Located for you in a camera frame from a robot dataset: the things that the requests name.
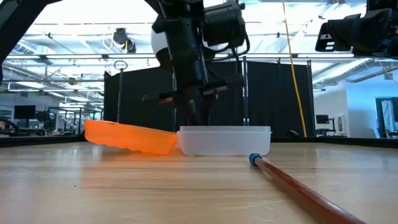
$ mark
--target yellow cable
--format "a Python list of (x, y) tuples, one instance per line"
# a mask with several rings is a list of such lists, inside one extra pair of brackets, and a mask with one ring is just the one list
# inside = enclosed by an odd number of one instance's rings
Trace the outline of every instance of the yellow cable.
[(294, 88), (296, 91), (296, 96), (297, 96), (297, 102), (298, 102), (298, 108), (300, 109), (300, 117), (301, 117), (301, 123), (303, 126), (303, 132), (304, 132), (304, 137), (307, 137), (307, 130), (305, 129), (305, 121), (304, 121), (304, 115), (303, 115), (303, 108), (301, 107), (301, 99), (299, 95), (299, 88), (297, 88), (297, 82), (296, 82), (296, 74), (294, 73), (294, 65), (293, 65), (293, 57), (292, 57), (292, 48), (290, 46), (290, 39), (289, 39), (289, 28), (287, 27), (287, 18), (286, 18), (286, 10), (285, 10), (285, 1), (282, 0), (282, 5), (284, 6), (284, 15), (285, 15), (285, 26), (286, 26), (286, 35), (287, 35), (287, 45), (289, 46), (289, 55), (290, 55), (290, 65), (292, 66), (292, 76), (293, 76), (293, 82), (294, 82)]

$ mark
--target wooden dowel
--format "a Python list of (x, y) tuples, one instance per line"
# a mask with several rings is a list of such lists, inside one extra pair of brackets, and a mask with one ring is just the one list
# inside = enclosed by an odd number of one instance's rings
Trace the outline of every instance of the wooden dowel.
[(293, 177), (264, 161), (259, 154), (250, 156), (251, 164), (255, 164), (261, 170), (272, 177), (272, 180), (299, 204), (314, 215), (320, 222), (326, 224), (363, 224), (362, 220), (343, 210), (333, 202), (309, 189)]

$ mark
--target ceiling light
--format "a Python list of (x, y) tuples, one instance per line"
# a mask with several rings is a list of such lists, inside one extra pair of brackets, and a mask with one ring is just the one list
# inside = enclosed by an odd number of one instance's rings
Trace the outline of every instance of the ceiling light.
[(53, 95), (53, 96), (57, 96), (57, 97), (65, 97), (59, 93), (53, 93), (53, 92), (49, 92), (49, 94)]
[(216, 54), (215, 58), (225, 58), (225, 57), (228, 57), (228, 56), (229, 56), (228, 54)]
[(64, 106), (63, 109), (65, 109), (65, 110), (61, 110), (61, 111), (80, 111), (80, 110), (84, 111), (85, 110), (84, 108), (74, 108), (74, 107), (70, 107), (70, 106)]
[(68, 98), (71, 99), (71, 100), (80, 101), (80, 102), (88, 102), (88, 101), (90, 101), (87, 98), (79, 97), (79, 96), (68, 96)]
[(102, 55), (47, 55), (48, 59), (96, 59), (102, 58)]
[(156, 58), (154, 54), (110, 54), (109, 58)]
[(8, 91), (40, 91), (40, 90), (8, 90)]
[(358, 65), (361, 65), (362, 63), (366, 62), (367, 60), (369, 60), (369, 58), (361, 58), (361, 59), (357, 59), (354, 60), (350, 63), (346, 63), (346, 64), (341, 64), (341, 66), (335, 68), (332, 68), (331, 70), (327, 71), (326, 75), (320, 74), (316, 77), (314, 77), (314, 79), (312, 80), (312, 84), (318, 84), (324, 80), (327, 79), (331, 79), (331, 78), (335, 78), (338, 77), (344, 73), (346, 73), (347, 71), (350, 71), (352, 68), (357, 67)]
[(350, 58), (353, 54), (299, 54), (299, 58)]
[(48, 91), (48, 92), (71, 92), (75, 90), (67, 90), (67, 89), (59, 89), (59, 90), (43, 90), (43, 91)]
[(289, 54), (247, 54), (247, 58), (288, 58)]
[(8, 55), (8, 60), (40, 59), (39, 55)]
[(73, 105), (70, 103), (60, 103), (60, 107), (67, 107), (67, 108), (84, 108), (84, 105)]
[(77, 91), (85, 91), (85, 92), (100, 92), (104, 90), (89, 90), (89, 89), (84, 89), (84, 90), (77, 90)]
[(46, 86), (40, 84), (40, 83), (36, 83), (36, 82), (17, 82), (18, 85), (24, 85), (24, 86), (29, 86), (32, 88), (44, 88)]

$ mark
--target computer monitor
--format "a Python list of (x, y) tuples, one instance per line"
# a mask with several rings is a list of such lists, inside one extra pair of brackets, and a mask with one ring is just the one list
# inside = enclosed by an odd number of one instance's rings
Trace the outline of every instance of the computer monitor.
[(317, 124), (329, 124), (328, 115), (317, 115)]
[(35, 119), (35, 117), (35, 105), (14, 106), (14, 119)]

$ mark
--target wooden tabletop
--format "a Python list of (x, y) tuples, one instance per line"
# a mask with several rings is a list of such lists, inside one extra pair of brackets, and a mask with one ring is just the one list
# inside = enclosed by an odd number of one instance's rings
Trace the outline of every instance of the wooden tabletop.
[[(398, 151), (272, 144), (265, 160), (367, 223), (397, 223)], [(0, 149), (0, 223), (315, 223), (247, 157), (94, 144)]]

